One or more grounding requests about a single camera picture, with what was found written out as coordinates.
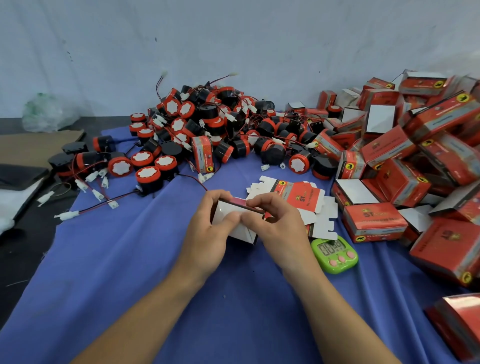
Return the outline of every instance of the white wall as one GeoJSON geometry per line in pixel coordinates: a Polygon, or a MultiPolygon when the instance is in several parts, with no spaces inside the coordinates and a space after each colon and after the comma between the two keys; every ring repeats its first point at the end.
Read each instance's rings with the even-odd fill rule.
{"type": "Polygon", "coordinates": [[[225,84],[314,106],[404,68],[480,69],[479,18],[478,1],[1,0],[0,117],[36,92],[83,115],[144,111],[163,70],[161,94],[239,72],[225,84]]]}

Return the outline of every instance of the black table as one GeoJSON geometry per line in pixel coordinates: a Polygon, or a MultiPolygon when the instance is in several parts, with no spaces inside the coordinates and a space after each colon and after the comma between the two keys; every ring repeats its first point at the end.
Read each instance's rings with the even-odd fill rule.
{"type": "MultiPolygon", "coordinates": [[[[87,143],[89,150],[93,150],[92,137],[100,135],[102,130],[125,126],[129,123],[130,118],[125,116],[86,117],[79,119],[66,129],[85,130],[83,140],[87,143]]],[[[0,134],[16,133],[25,133],[21,119],[0,119],[0,134]]],[[[0,236],[0,328],[20,299],[44,253],[52,245],[55,227],[61,223],[53,216],[67,211],[77,197],[76,191],[69,191],[63,196],[52,198],[38,208],[38,202],[35,199],[46,193],[57,182],[51,178],[44,183],[17,218],[15,227],[0,236]]]]}

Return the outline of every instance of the finger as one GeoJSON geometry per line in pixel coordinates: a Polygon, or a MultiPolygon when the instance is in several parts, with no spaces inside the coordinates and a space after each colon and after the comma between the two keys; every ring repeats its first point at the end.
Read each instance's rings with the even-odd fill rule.
{"type": "Polygon", "coordinates": [[[253,199],[247,200],[247,205],[251,207],[261,207],[278,218],[281,218],[290,209],[294,208],[275,192],[255,196],[253,199]]]}
{"type": "Polygon", "coordinates": [[[210,219],[210,211],[212,210],[212,206],[214,203],[218,202],[219,198],[230,200],[232,199],[232,195],[230,192],[225,190],[211,190],[205,192],[204,197],[198,205],[197,213],[201,214],[202,216],[208,216],[208,219],[210,219]]]}
{"type": "Polygon", "coordinates": [[[240,221],[248,229],[253,230],[263,240],[270,234],[272,224],[262,219],[262,215],[256,212],[244,212],[240,217],[240,221]]]}
{"type": "Polygon", "coordinates": [[[222,222],[214,225],[214,229],[221,237],[227,238],[227,236],[240,224],[240,212],[233,211],[227,214],[222,222]]]}

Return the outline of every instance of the plastic bag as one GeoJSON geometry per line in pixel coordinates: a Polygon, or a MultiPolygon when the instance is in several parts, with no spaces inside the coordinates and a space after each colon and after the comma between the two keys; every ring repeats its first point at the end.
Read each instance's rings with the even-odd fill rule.
{"type": "Polygon", "coordinates": [[[80,118],[78,111],[53,95],[39,92],[24,106],[22,126],[28,132],[56,132],[80,118]]]}

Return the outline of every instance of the blue cloth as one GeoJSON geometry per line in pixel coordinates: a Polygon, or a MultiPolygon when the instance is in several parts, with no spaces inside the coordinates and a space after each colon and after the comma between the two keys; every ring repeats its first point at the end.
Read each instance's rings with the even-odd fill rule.
{"type": "MultiPolygon", "coordinates": [[[[128,139],[127,128],[104,131],[128,139]]],[[[132,141],[121,143],[126,151],[132,141]]],[[[271,167],[255,154],[231,160],[206,182],[245,197],[261,175],[331,181],[271,167]]],[[[191,173],[182,164],[184,173],[191,173]]],[[[135,177],[110,178],[110,197],[131,191],[135,177]]],[[[177,177],[153,198],[135,194],[57,227],[55,240],[0,332],[0,363],[67,363],[168,273],[204,194],[177,177]]],[[[81,193],[71,210],[95,205],[81,193]]],[[[336,231],[349,237],[340,219],[336,231]]],[[[398,242],[353,244],[359,263],[330,281],[404,363],[457,363],[422,312],[460,290],[426,276],[398,242]]],[[[187,306],[155,363],[318,363],[301,303],[281,271],[256,246],[228,242],[218,270],[187,306]]]]}

